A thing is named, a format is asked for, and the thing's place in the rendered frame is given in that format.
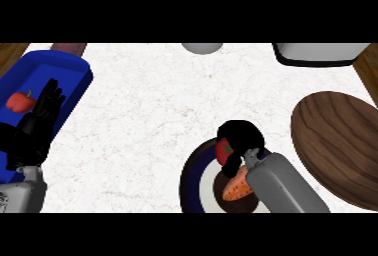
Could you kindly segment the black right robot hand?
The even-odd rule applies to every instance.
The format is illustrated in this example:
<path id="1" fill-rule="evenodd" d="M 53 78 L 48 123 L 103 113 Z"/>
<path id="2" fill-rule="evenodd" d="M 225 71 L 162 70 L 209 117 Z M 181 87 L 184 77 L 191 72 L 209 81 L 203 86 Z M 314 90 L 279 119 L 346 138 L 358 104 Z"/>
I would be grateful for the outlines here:
<path id="1" fill-rule="evenodd" d="M 233 150 L 228 155 L 225 164 L 221 167 L 221 172 L 227 178 L 236 176 L 242 157 L 248 149 L 258 149 L 256 157 L 264 153 L 264 137 L 253 126 L 246 120 L 228 120 L 218 127 L 217 140 L 225 139 Z"/>

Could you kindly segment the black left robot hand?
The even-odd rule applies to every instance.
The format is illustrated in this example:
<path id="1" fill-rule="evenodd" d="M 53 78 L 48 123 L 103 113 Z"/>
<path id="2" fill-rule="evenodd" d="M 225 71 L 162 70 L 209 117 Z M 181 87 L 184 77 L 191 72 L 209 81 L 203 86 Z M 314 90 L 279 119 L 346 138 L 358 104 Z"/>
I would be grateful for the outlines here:
<path id="1" fill-rule="evenodd" d="M 5 169 L 39 166 L 48 154 L 53 126 L 64 101 L 57 81 L 50 79 L 38 96 L 33 110 L 11 126 L 0 122 L 0 151 L 5 153 Z"/>

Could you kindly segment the red tomato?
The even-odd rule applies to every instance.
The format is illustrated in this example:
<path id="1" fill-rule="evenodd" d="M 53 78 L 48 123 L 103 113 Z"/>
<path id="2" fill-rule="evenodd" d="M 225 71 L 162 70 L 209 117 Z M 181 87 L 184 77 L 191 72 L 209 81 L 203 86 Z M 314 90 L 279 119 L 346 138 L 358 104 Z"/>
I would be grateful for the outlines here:
<path id="1" fill-rule="evenodd" d="M 215 159 L 219 165 L 224 165 L 227 162 L 227 158 L 230 154 L 233 153 L 233 149 L 230 147 L 230 144 L 227 142 L 227 139 L 222 138 L 217 143 L 215 143 Z"/>

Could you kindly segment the dark blue rimmed plate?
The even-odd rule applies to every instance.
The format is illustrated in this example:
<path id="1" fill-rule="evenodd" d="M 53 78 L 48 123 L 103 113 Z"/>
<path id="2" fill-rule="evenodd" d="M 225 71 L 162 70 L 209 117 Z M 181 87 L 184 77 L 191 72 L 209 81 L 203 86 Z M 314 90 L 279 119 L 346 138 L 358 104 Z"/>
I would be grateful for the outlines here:
<path id="1" fill-rule="evenodd" d="M 217 139 L 205 141 L 193 150 L 180 175 L 178 196 L 183 213 L 267 213 L 262 202 L 249 194 L 236 201 L 222 200 L 228 179 L 215 159 Z"/>

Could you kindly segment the brown wooden bowl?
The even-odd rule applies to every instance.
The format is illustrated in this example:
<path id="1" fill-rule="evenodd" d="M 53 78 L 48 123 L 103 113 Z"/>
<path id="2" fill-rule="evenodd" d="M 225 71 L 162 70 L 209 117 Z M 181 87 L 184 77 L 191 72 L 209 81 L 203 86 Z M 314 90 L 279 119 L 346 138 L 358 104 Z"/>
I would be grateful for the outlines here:
<path id="1" fill-rule="evenodd" d="M 292 110 L 290 138 L 302 165 L 327 191 L 378 211 L 378 108 L 341 92 L 311 93 Z"/>

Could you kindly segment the red bell pepper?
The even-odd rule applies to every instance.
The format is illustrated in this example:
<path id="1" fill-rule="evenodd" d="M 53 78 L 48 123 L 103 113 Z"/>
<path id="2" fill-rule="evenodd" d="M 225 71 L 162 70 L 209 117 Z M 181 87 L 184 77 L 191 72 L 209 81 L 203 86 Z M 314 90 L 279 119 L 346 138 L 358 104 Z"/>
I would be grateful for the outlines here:
<path id="1" fill-rule="evenodd" d="M 35 104 L 36 100 L 32 97 L 32 91 L 26 93 L 14 92 L 7 99 L 5 108 L 17 114 L 25 114 L 32 110 Z"/>

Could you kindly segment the orange carrot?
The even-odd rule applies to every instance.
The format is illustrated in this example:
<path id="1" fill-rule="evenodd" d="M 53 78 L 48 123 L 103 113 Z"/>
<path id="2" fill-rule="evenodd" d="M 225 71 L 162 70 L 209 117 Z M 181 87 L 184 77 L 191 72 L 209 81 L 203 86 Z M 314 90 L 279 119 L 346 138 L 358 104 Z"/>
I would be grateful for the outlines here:
<path id="1" fill-rule="evenodd" d="M 222 189 L 222 200 L 236 201 L 252 193 L 252 189 L 246 182 L 248 169 L 242 165 L 236 172 L 236 176 L 228 180 Z"/>

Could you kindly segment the blue tray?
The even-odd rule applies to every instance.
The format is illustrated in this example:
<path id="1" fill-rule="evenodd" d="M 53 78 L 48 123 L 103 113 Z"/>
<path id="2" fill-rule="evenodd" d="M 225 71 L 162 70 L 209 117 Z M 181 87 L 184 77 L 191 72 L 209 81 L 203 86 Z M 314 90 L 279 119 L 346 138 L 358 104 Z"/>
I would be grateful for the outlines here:
<path id="1" fill-rule="evenodd" d="M 38 99 L 50 79 L 57 81 L 57 87 L 64 96 L 51 129 L 50 139 L 54 139 L 92 81 L 90 64 L 73 54 L 54 50 L 36 50 L 22 56 L 0 78 L 0 122 L 11 126 L 17 125 L 23 115 L 7 109 L 5 102 L 16 92 L 32 91 L 32 98 Z"/>

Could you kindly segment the maroon object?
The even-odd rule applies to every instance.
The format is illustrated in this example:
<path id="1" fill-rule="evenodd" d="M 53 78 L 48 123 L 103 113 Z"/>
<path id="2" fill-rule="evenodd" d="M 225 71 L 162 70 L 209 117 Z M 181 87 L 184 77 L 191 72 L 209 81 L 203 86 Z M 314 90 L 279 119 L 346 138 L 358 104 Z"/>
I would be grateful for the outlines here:
<path id="1" fill-rule="evenodd" d="M 66 52 L 81 57 L 85 50 L 85 43 L 54 43 L 50 47 L 51 50 Z"/>

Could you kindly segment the grey round object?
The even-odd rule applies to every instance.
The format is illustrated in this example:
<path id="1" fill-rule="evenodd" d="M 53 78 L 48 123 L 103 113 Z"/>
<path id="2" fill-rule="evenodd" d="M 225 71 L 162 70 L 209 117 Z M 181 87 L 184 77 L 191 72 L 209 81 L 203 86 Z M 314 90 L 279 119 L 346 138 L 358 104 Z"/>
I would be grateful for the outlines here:
<path id="1" fill-rule="evenodd" d="M 212 54 L 221 46 L 221 43 L 183 43 L 184 49 L 199 55 Z"/>

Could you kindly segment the white appliance with black base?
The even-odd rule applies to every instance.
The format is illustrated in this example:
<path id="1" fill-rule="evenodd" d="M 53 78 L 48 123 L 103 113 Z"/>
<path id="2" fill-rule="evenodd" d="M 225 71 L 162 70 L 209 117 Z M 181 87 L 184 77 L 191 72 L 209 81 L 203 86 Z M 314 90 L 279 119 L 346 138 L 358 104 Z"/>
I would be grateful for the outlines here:
<path id="1" fill-rule="evenodd" d="M 357 60 L 369 43 L 273 43 L 276 60 L 295 67 L 342 67 Z"/>

